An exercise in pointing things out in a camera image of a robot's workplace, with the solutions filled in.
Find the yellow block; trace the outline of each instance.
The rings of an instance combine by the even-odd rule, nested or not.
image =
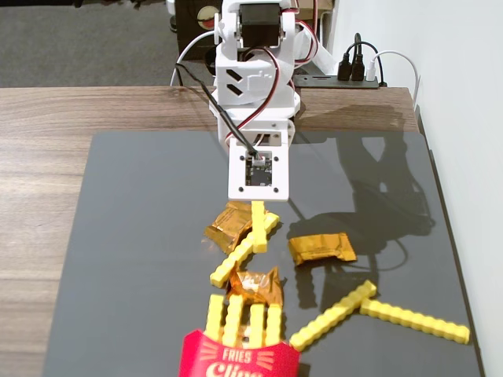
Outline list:
[[[260,348],[263,345],[264,304],[250,306],[250,348]]]
[[[467,344],[470,340],[470,329],[466,326],[445,322],[421,313],[402,309],[399,306],[384,304],[377,300],[363,300],[360,313],[462,344]]]
[[[267,252],[267,233],[265,226],[266,208],[264,202],[251,202],[251,231],[253,232],[253,252]]]
[[[280,221],[280,217],[276,214],[267,213],[265,222],[265,230],[267,233],[270,233],[271,230],[277,225]],[[250,232],[244,240],[241,241],[239,245],[236,246],[234,251],[229,254],[226,260],[222,262],[222,264],[217,267],[214,273],[210,275],[211,284],[222,288],[226,281],[229,279],[229,274],[231,269],[233,269],[234,265],[237,263],[240,265],[243,260],[246,259],[253,252],[253,242],[254,242],[254,233]]]
[[[266,346],[274,346],[281,341],[281,314],[278,304],[271,304],[267,310]]]
[[[226,325],[223,328],[222,344],[228,347],[235,347],[237,336],[241,325],[241,314],[243,312],[243,296],[232,295],[229,298],[227,308]]]
[[[216,342],[220,342],[220,322],[222,321],[224,296],[211,295],[207,308],[206,330],[204,334]]]
[[[290,345],[296,350],[303,351],[314,340],[318,339],[330,328],[336,326],[340,321],[358,308],[365,298],[374,296],[377,292],[376,286],[366,280],[349,295],[337,302],[334,306],[320,314],[315,320],[312,320],[307,326],[300,329],[299,332],[292,335]]]

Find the red fries box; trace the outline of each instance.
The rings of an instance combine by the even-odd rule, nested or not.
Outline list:
[[[253,350],[230,348],[195,330],[183,341],[178,377],[296,377],[299,358],[284,342]]]

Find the gold wrapper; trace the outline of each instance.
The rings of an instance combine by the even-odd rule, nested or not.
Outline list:
[[[214,240],[224,253],[234,251],[252,227],[252,206],[244,202],[228,202],[226,209],[206,227],[204,235]]]
[[[330,257],[337,257],[345,262],[357,259],[349,238],[344,232],[292,238],[288,242],[288,248],[296,265]]]
[[[278,304],[283,306],[279,268],[274,267],[268,273],[252,273],[237,271],[237,267],[234,267],[229,276],[227,296],[231,295],[242,295],[245,305]]]

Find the gray mat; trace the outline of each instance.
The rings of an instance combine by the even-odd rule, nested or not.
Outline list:
[[[304,133],[291,147],[291,200],[252,271],[279,265],[285,336],[364,279],[380,300],[469,324],[424,139]],[[208,275],[224,259],[203,236],[225,206],[226,154],[203,132],[94,138],[53,320],[45,377],[177,375],[185,334],[203,328]],[[358,261],[294,268],[287,239],[348,232]],[[355,314],[303,353],[300,376],[481,374],[464,346]]]

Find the wooden tabletop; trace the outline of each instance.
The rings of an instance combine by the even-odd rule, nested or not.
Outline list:
[[[298,130],[418,131],[405,88],[301,98]],[[196,89],[0,89],[0,377],[42,374],[87,151],[103,130],[215,130],[215,118]]]

